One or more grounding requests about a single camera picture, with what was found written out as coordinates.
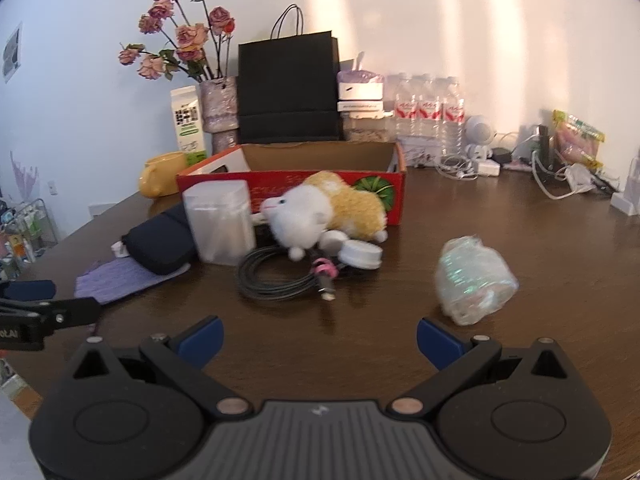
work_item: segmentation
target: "yellow mug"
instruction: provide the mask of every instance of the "yellow mug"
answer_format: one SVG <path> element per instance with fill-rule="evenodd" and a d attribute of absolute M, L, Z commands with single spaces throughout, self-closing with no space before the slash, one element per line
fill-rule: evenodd
<path fill-rule="evenodd" d="M 186 170 L 187 156 L 184 152 L 171 152 L 158 155 L 145 162 L 138 180 L 138 189 L 149 198 L 171 195 L 178 192 L 175 175 Z"/>

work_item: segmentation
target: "black case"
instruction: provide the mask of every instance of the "black case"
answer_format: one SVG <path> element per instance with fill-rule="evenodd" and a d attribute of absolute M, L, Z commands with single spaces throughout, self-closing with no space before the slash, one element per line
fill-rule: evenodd
<path fill-rule="evenodd" d="M 184 205 L 178 205 L 134 227 L 122 237 L 130 256 L 162 276 L 180 269 L 196 255 Z"/>
<path fill-rule="evenodd" d="M 331 32 L 241 44 L 239 142 L 341 140 L 339 70 Z"/>

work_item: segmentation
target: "red box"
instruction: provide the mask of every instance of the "red box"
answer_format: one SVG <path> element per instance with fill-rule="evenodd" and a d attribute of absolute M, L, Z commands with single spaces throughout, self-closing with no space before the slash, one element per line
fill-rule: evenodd
<path fill-rule="evenodd" d="M 400 223 L 406 167 L 398 144 L 242 144 L 181 171 L 176 179 L 180 192 L 206 180 L 245 180 L 252 210 L 258 212 L 263 200 L 282 195 L 321 170 L 335 171 L 350 186 L 375 192 L 387 209 L 387 223 Z"/>

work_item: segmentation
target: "mug handle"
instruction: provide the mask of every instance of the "mug handle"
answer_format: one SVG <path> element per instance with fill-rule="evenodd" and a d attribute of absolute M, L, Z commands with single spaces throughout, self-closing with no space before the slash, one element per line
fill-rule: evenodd
<path fill-rule="evenodd" d="M 159 184 L 154 184 L 154 173 L 158 170 L 156 166 L 147 166 L 142 170 L 140 179 L 138 180 L 138 189 L 143 196 L 147 198 L 157 198 L 162 193 Z"/>

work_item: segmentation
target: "pink cable tie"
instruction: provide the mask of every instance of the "pink cable tie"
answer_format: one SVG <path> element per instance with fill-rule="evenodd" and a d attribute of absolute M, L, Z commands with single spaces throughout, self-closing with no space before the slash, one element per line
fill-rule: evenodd
<path fill-rule="evenodd" d="M 334 263 L 327 258 L 318 258 L 312 264 L 314 274 L 320 274 L 324 272 L 334 280 L 338 276 L 338 269 L 335 267 Z"/>

